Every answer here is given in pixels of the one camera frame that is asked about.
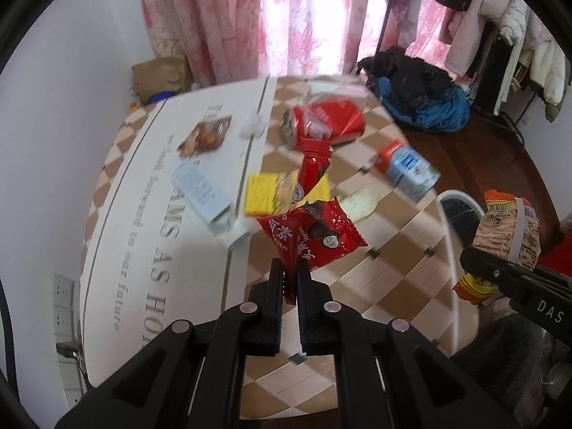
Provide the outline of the blue white flat box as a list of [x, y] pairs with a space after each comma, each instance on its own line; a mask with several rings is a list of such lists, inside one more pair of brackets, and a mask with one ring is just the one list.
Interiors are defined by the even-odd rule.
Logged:
[[171, 171], [174, 187], [182, 193], [214, 235], [230, 231], [233, 201], [200, 170], [200, 162], [183, 159]]

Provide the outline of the crushed red soda can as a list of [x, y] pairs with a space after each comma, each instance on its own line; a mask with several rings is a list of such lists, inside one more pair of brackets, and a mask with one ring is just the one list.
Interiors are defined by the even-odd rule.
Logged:
[[327, 97], [308, 105], [295, 105], [283, 115], [282, 137], [293, 149], [306, 139], [321, 139], [340, 145], [365, 132], [363, 110], [350, 98]]

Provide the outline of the white crumpled paper scrap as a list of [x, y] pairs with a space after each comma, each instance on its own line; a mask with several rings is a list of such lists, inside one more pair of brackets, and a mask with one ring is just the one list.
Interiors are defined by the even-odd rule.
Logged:
[[348, 218], [357, 223], [368, 218], [380, 202], [379, 191], [375, 187], [363, 187], [354, 194], [344, 198], [339, 204]]

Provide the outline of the brown snack packet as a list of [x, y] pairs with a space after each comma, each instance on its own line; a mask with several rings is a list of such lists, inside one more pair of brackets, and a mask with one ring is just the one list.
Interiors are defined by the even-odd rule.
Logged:
[[180, 157], [190, 158], [218, 149], [226, 138], [231, 122], [231, 115], [199, 122], [177, 148]]

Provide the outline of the hanging clothes rack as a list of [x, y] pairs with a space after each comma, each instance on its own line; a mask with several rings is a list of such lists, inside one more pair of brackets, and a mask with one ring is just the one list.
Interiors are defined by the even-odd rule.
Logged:
[[[386, 0], [403, 51], [422, 38], [428, 0]], [[480, 109], [499, 114], [511, 91], [531, 88], [554, 122], [571, 82], [571, 63], [556, 38], [524, 0], [433, 0], [442, 16], [434, 59], [463, 83]]]

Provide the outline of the orange instant noodle wrapper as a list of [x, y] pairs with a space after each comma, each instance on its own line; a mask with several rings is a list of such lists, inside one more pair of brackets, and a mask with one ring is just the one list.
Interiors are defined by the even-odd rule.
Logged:
[[[533, 271], [540, 256], [539, 220], [526, 198], [496, 190], [485, 192], [487, 211], [471, 247]], [[462, 300], [480, 305], [498, 292], [493, 282], [467, 270], [454, 285]]]

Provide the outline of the brown paper bag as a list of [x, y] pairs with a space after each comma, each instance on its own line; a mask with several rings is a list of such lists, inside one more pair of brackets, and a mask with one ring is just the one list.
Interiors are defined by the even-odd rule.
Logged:
[[134, 89], [144, 105], [164, 92], [174, 95], [191, 89], [193, 77], [184, 55], [158, 57], [132, 67]]

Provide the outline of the white wall socket strip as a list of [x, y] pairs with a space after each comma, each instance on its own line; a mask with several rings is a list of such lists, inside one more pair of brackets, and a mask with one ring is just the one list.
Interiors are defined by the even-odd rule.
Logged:
[[83, 346], [74, 308], [75, 282], [60, 274], [54, 274], [52, 295], [56, 363], [67, 403], [74, 407], [87, 392]]

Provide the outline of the white round trash bin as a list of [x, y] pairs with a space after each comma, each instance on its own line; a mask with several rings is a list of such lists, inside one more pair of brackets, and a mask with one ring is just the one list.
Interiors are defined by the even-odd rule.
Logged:
[[[454, 286], [463, 276], [460, 254], [472, 240], [484, 210], [474, 198], [459, 190], [440, 193], [437, 196], [437, 209], [446, 224], [445, 246], [451, 268], [451, 284]], [[451, 291], [450, 298], [453, 308], [451, 354], [456, 354], [475, 339], [479, 328], [479, 309], [460, 299], [454, 291]]]

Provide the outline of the blue milk carton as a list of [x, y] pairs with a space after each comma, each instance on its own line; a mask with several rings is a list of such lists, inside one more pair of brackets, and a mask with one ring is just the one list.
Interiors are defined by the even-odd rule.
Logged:
[[381, 149], [374, 165], [413, 202], [420, 202], [441, 177], [430, 162], [400, 139]]

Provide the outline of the yellow snack packet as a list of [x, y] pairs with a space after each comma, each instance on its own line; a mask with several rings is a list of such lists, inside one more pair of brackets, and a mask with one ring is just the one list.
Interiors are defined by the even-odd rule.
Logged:
[[292, 208], [315, 201], [328, 201], [331, 188], [328, 173], [324, 174], [306, 197], [293, 202], [298, 172], [261, 172], [249, 175], [243, 212], [259, 217], [286, 213]]

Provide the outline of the pink floral curtain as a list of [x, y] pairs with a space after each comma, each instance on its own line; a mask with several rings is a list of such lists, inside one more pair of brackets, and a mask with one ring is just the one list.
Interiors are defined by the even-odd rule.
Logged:
[[202, 87], [259, 75], [336, 75], [389, 33], [387, 0], [140, 0], [159, 57]]

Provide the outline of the crumpled clear plastic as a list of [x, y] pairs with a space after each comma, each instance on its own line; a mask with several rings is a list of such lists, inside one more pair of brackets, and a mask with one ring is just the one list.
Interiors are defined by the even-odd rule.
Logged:
[[261, 138], [267, 128], [267, 120], [259, 112], [250, 112], [244, 120], [240, 137], [244, 139]]

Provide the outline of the blue black clothes pile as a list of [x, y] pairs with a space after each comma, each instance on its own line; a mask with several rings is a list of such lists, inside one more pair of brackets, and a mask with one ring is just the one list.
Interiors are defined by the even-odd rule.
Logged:
[[357, 72], [392, 117], [431, 133], [454, 133], [470, 118], [470, 103], [449, 74], [397, 46], [360, 60]]

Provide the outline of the red snack wrapper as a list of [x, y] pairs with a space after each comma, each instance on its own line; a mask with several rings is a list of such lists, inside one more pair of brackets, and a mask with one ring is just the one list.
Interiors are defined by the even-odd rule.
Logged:
[[[331, 165], [331, 145], [326, 140], [304, 138], [301, 151], [296, 198], [313, 190]], [[257, 222], [277, 248], [284, 271], [283, 296], [289, 304], [296, 302], [299, 261], [314, 270], [366, 245], [336, 198], [307, 202], [282, 214], [259, 217]]]

